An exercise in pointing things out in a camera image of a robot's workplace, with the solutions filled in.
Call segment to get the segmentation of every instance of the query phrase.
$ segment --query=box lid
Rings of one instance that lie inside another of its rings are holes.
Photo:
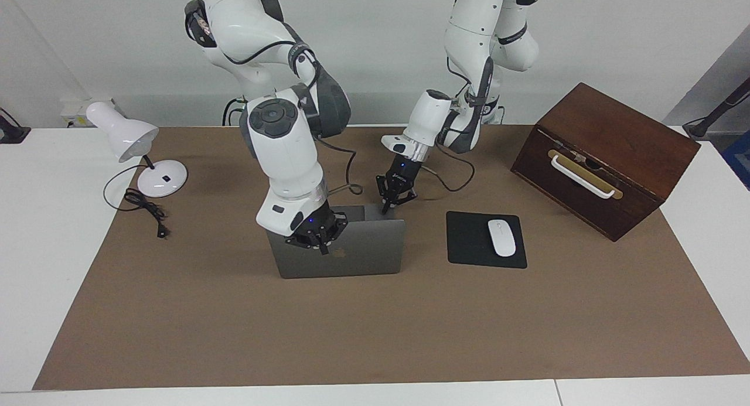
[[[539,126],[662,200],[700,147],[584,83],[544,115]]]

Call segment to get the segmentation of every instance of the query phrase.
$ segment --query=black mouse pad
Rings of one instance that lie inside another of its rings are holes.
[[[495,253],[487,225],[490,220],[495,219],[503,219],[511,227],[516,245],[515,254],[512,256],[501,257]],[[448,233],[448,261],[453,264],[490,265],[511,269],[525,269],[528,266],[518,216],[448,211],[445,213],[445,224]]]

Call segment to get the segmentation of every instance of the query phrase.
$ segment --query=power outlet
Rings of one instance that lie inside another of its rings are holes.
[[[88,118],[86,118],[86,109],[88,109],[88,106],[91,103],[96,103],[98,101],[108,103],[110,106],[117,109],[115,101],[113,101],[112,99],[63,101],[63,107],[62,112],[60,112],[60,117],[62,118],[65,128],[94,128],[94,124],[91,123]]]

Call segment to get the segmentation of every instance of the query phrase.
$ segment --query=white table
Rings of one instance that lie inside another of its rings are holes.
[[[0,145],[0,405],[750,404],[750,376],[24,393],[114,217],[101,187],[135,163],[117,163],[96,129],[35,129],[24,144]],[[750,193],[704,143],[662,211],[748,356]]]

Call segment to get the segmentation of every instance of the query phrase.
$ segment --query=lamp shade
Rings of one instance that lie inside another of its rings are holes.
[[[101,129],[110,139],[110,147],[120,163],[133,157],[147,155],[159,128],[140,120],[124,118],[106,103],[92,103],[86,109],[86,118]]]

